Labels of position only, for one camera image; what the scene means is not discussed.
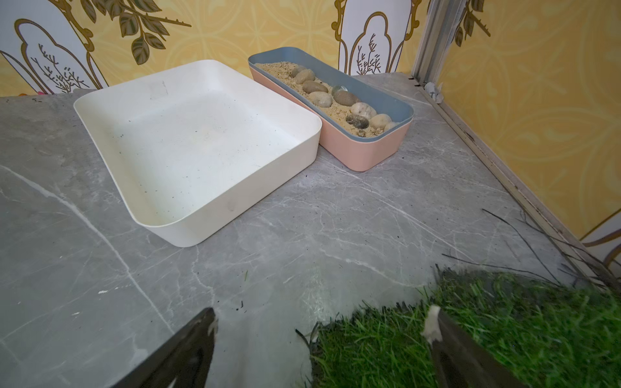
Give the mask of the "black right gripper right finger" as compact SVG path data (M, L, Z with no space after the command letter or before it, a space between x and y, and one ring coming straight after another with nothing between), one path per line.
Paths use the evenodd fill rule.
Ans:
M439 306L429 308L422 336L440 387L525 386Z

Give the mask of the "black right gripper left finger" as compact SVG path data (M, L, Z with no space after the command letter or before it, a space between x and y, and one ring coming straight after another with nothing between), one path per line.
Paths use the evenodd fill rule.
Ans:
M200 311L116 387L204 387L213 360L217 315Z

